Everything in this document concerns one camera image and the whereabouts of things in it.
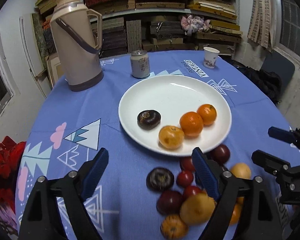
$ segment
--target thermos handle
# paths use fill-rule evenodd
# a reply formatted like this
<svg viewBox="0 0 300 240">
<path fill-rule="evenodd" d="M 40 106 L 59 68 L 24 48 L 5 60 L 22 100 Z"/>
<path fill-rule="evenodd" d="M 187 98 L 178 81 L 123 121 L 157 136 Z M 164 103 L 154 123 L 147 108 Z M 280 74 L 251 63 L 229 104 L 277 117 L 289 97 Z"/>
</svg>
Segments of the thermos handle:
<svg viewBox="0 0 300 240">
<path fill-rule="evenodd" d="M 87 14 L 98 18 L 98 39 L 97 39 L 96 49 L 101 49 L 101 46 L 102 46 L 102 14 L 98 13 L 92 9 L 88 9 Z"/>
<path fill-rule="evenodd" d="M 98 54 L 98 49 L 90 46 L 74 29 L 71 28 L 69 24 L 67 24 L 63 19 L 58 17 L 56 19 L 56 23 L 66 31 L 79 45 L 81 48 L 90 52 L 91 54 Z"/>
</svg>

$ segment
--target blue tablecloth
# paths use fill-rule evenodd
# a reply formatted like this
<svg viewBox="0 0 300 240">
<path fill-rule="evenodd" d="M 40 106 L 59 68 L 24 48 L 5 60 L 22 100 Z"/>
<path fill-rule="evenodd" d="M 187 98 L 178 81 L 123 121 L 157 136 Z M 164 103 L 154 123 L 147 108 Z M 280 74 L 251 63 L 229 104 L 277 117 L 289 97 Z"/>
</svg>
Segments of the blue tablecloth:
<svg viewBox="0 0 300 240">
<path fill-rule="evenodd" d="M 289 124 L 275 105 L 245 76 L 221 58 L 216 67 L 203 67 L 203 51 L 167 51 L 149 53 L 151 76 L 183 74 L 202 80 L 218 90 L 232 112 L 232 127 L 224 143 L 231 151 L 230 168 L 245 162 L 252 176 L 261 175 L 273 197 L 279 193 L 274 177 L 266 174 L 250 159 L 260 149 L 300 165 L 300 152 L 289 144 L 269 138 L 268 128 L 289 129 Z M 35 180 L 61 178 L 91 160 L 96 149 L 109 151 L 106 168 L 92 198 L 85 202 L 92 222 L 103 239 L 163 239 L 160 224 L 164 217 L 156 211 L 159 194 L 146 188 L 146 176 L 154 167 L 180 172 L 179 159 L 159 155 L 135 143 L 122 129 L 118 105 L 122 95 L 138 79 L 131 76 L 130 56 L 101 62 L 104 78 L 98 85 L 82 92 L 71 92 L 61 79 L 43 104 L 27 141 L 19 170 L 16 192 L 16 215 L 21 222 L 27 198 Z M 88 135 L 82 130 L 89 130 Z M 87 140 L 74 143 L 70 134 Z M 182 191 L 174 185 L 173 189 Z M 67 236 L 75 239 L 62 198 L 58 206 Z M 184 239 L 197 239 L 205 224 L 191 227 Z M 228 229 L 231 239 L 235 226 Z"/>
</svg>

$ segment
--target yellow fruit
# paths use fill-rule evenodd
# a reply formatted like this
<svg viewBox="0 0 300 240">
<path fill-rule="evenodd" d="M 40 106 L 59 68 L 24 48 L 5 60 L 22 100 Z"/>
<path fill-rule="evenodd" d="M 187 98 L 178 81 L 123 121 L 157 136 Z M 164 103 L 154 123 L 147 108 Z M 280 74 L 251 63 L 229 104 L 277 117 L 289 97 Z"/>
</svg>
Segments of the yellow fruit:
<svg viewBox="0 0 300 240">
<path fill-rule="evenodd" d="M 185 134 L 183 131 L 172 125 L 167 125 L 161 128 L 159 132 L 159 141 L 167 149 L 177 149 L 183 143 Z"/>
<path fill-rule="evenodd" d="M 240 205 L 243 205 L 244 197 L 238 197 L 237 198 L 237 203 Z"/>
<path fill-rule="evenodd" d="M 231 169 L 231 173 L 237 178 L 251 179 L 251 170 L 245 163 L 237 163 Z"/>
<path fill-rule="evenodd" d="M 180 208 L 181 219 L 189 226 L 198 225 L 208 221 L 214 211 L 213 198 L 205 193 L 187 198 Z"/>
<path fill-rule="evenodd" d="M 241 209 L 242 209 L 242 207 L 240 204 L 235 204 L 233 212 L 232 212 L 232 217 L 231 217 L 231 220 L 229 223 L 230 226 L 233 224 L 236 224 L 239 221 Z"/>
</svg>

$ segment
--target curtain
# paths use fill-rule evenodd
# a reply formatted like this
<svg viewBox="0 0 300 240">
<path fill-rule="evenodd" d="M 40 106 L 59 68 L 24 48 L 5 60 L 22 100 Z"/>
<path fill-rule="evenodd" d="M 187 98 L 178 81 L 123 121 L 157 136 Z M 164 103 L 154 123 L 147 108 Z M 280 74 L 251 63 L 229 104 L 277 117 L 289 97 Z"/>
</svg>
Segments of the curtain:
<svg viewBox="0 0 300 240">
<path fill-rule="evenodd" d="M 270 26 L 270 0 L 253 0 L 248 38 L 265 47 L 269 51 L 272 50 L 272 44 L 270 40 Z"/>
</svg>

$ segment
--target can label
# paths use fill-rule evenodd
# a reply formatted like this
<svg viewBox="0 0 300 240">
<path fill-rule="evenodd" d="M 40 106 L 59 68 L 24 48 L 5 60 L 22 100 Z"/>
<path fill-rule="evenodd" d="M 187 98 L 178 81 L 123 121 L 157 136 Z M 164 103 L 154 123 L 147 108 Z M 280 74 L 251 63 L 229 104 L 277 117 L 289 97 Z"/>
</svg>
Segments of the can label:
<svg viewBox="0 0 300 240">
<path fill-rule="evenodd" d="M 150 74 L 149 57 L 140 59 L 131 58 L 132 75 L 136 78 L 144 78 Z"/>
</svg>

